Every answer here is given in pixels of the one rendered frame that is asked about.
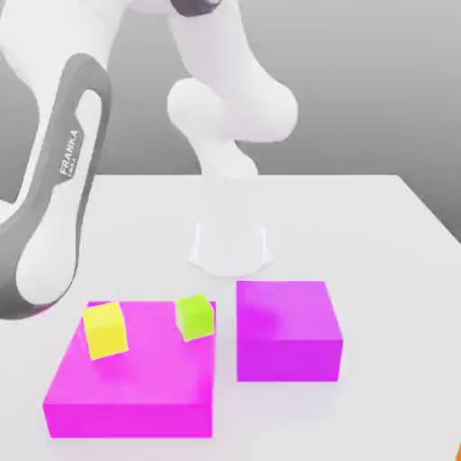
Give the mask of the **small green cube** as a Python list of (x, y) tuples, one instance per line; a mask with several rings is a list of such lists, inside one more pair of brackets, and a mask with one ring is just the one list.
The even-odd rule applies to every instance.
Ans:
[(185, 342), (214, 333), (214, 310), (203, 294), (177, 300), (175, 311), (176, 326)]

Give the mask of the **small yellow cube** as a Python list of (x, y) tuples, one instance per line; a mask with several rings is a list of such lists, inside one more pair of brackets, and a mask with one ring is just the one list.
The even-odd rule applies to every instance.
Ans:
[(86, 308), (82, 318), (92, 360), (129, 350), (125, 319), (119, 303), (104, 303)]

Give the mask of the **large purple box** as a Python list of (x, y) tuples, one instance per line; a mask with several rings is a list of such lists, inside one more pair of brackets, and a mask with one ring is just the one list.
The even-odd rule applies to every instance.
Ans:
[(238, 281), (237, 379), (336, 382), (343, 336), (323, 281)]

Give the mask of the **large magenta box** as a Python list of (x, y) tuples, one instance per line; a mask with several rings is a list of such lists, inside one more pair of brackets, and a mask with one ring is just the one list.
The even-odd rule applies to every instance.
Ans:
[(129, 349), (91, 359), (82, 324), (42, 409), (53, 438), (209, 438), (215, 337), (185, 342), (172, 301), (121, 304)]

